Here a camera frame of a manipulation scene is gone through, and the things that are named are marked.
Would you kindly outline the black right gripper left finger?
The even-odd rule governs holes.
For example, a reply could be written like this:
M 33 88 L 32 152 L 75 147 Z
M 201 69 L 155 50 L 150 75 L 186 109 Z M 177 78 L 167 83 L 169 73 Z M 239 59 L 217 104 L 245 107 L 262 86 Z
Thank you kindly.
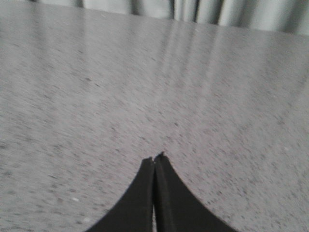
M 123 196 L 88 232 L 151 232 L 153 229 L 153 183 L 151 157 L 140 168 Z

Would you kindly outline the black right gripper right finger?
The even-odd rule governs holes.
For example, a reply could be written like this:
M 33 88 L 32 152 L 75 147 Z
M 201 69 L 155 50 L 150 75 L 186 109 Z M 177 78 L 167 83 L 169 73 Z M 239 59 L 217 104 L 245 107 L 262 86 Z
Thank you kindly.
M 154 210 L 158 232 L 234 232 L 207 209 L 177 175 L 164 152 L 154 159 Z

